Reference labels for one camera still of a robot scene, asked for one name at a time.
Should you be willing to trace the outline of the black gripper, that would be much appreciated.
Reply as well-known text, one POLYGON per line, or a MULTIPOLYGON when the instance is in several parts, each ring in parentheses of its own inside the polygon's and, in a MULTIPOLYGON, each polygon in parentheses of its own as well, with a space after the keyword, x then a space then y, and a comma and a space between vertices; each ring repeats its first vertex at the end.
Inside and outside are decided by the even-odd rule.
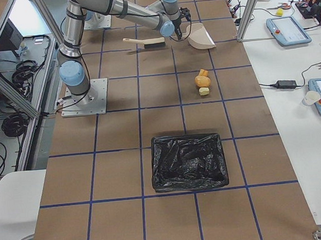
POLYGON ((174 30, 178 41, 182 39, 182 31, 180 26, 183 18, 185 18, 187 21, 191 21, 190 10, 188 8, 180 7, 176 12, 176 18, 173 19, 174 30))

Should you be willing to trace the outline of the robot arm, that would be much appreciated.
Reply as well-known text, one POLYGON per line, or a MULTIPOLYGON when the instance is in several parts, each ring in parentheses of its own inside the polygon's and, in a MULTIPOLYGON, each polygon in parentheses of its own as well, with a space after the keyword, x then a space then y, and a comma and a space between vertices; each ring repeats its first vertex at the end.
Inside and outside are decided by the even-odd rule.
POLYGON ((94 100, 90 76, 81 53, 82 36, 88 12, 125 19, 153 30, 163 37, 182 39, 182 18, 190 20, 190 11, 179 7, 178 0, 158 0, 141 7, 127 0, 67 0, 63 42, 59 45, 58 61, 61 80, 71 92, 74 104, 94 100))

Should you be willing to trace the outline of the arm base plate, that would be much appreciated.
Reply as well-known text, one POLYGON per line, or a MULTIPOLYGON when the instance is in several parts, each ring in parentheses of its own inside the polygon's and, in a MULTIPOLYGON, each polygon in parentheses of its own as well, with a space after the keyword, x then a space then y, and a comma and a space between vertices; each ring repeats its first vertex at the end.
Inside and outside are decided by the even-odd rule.
POLYGON ((83 99, 79 96, 72 96, 70 90, 66 88, 65 96, 71 97, 64 100, 63 106, 60 106, 60 108, 64 108, 61 110, 62 117, 90 116, 106 113, 108 79, 92 79, 90 85, 90 90, 83 99))
POLYGON ((94 13, 85 19, 84 30, 109 29, 111 27, 111 16, 94 13))

